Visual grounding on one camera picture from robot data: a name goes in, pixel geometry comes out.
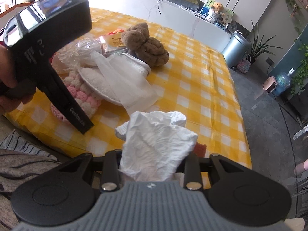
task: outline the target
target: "white crumpled cloth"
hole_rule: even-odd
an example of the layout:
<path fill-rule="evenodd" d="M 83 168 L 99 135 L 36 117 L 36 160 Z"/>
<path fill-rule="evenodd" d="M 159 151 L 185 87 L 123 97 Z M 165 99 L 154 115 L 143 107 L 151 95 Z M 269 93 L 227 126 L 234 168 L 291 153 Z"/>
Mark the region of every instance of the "white crumpled cloth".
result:
<path fill-rule="evenodd" d="M 135 181 L 166 181 L 193 151 L 198 135 L 180 112 L 135 112 L 115 129 L 125 139 L 119 170 Z"/>

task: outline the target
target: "woven basket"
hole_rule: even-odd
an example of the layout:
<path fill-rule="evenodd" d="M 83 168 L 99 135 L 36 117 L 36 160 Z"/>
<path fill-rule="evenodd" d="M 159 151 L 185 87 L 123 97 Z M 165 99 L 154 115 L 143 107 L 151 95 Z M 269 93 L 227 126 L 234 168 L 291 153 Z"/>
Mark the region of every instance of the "woven basket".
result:
<path fill-rule="evenodd" d="M 247 74 L 251 66 L 251 56 L 249 54 L 244 55 L 243 59 L 238 63 L 237 68 L 240 72 Z"/>

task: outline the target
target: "power outlet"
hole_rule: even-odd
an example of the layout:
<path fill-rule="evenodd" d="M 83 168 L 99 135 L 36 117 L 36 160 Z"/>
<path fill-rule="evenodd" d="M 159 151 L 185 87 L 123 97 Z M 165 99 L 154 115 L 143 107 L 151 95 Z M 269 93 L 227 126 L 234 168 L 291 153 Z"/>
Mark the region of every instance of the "power outlet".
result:
<path fill-rule="evenodd" d="M 267 58 L 266 62 L 269 64 L 269 66 L 273 66 L 275 64 L 270 58 Z"/>

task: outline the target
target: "teddy bear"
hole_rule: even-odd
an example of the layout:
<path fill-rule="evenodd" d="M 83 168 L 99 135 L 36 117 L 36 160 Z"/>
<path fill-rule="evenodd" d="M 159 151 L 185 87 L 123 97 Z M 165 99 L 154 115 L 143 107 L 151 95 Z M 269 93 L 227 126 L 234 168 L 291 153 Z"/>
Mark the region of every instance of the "teddy bear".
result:
<path fill-rule="evenodd" d="M 162 66 L 169 60 L 169 53 L 163 44 L 150 36 L 146 22 L 130 27 L 121 34 L 121 39 L 129 54 L 137 56 L 150 67 Z"/>
<path fill-rule="evenodd" d="M 224 16 L 224 13 L 221 12 L 224 9 L 224 6 L 222 6 L 221 3 L 215 2 L 210 6 L 210 8 L 208 16 L 206 17 L 210 23 L 215 23 L 219 15 Z"/>

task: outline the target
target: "trash can lid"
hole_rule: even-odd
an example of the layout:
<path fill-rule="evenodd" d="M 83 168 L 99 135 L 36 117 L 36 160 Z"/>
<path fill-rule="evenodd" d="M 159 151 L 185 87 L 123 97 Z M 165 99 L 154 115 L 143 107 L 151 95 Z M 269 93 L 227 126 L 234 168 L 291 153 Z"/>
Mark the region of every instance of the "trash can lid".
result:
<path fill-rule="evenodd" d="M 251 43 L 248 40 L 246 40 L 241 34 L 235 33 L 234 37 L 247 48 L 251 48 Z"/>

